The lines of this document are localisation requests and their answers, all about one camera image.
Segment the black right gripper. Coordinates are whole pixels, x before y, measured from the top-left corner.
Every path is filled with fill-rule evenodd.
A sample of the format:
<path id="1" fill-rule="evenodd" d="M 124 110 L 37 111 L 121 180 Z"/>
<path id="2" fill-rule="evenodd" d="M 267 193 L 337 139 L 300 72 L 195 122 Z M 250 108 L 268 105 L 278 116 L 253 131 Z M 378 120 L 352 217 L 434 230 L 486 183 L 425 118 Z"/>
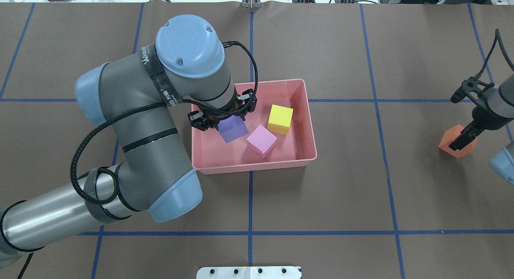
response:
<path id="1" fill-rule="evenodd" d="M 463 150 L 480 135 L 480 132 L 499 130 L 513 120 L 513 118 L 502 117 L 489 108 L 481 106 L 474 107 L 472 118 L 472 124 L 466 126 L 460 135 L 449 144 L 452 151 Z"/>

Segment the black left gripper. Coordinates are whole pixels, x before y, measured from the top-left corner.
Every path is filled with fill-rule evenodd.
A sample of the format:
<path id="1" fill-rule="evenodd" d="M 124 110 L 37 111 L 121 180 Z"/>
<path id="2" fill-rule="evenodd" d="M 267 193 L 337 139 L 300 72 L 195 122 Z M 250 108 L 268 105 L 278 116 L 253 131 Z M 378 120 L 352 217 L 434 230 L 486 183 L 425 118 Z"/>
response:
<path id="1" fill-rule="evenodd" d="M 188 99 L 188 103 L 197 106 L 199 109 L 188 113 L 191 127 L 200 131 L 210 128 L 218 129 L 218 124 L 232 116 L 238 116 L 245 120 L 248 113 L 255 111 L 257 105 L 257 89 L 248 89 L 241 95 L 234 93 L 234 96 L 221 109 Z"/>

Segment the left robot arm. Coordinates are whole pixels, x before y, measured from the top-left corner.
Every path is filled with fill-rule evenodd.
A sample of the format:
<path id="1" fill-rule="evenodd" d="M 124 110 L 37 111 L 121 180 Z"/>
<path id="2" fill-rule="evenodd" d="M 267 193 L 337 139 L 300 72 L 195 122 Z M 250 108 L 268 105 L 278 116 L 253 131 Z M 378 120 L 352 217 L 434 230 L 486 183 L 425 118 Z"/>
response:
<path id="1" fill-rule="evenodd" d="M 197 172 L 169 109 L 186 103 L 191 127 L 255 110 L 257 85 L 239 95 L 221 42 L 202 17 L 167 21 L 155 42 L 79 77 L 75 96 L 93 124 L 70 162 L 70 184 L 1 209 L 1 267 L 48 244 L 148 211 L 169 222 L 197 207 Z"/>

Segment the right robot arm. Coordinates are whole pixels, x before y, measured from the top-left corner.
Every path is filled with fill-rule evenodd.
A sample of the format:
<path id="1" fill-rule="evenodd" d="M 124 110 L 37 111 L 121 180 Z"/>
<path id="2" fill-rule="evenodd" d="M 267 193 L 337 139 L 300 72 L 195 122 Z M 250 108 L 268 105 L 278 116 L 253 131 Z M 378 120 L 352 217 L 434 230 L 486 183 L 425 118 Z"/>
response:
<path id="1" fill-rule="evenodd" d="M 499 130 L 513 121 L 514 76 L 511 75 L 499 86 L 485 83 L 478 78 L 468 78 L 461 83 L 461 87 L 450 100 L 456 104 L 465 97 L 475 105 L 471 112 L 472 121 L 449 144 L 452 151 L 463 150 L 483 131 Z"/>

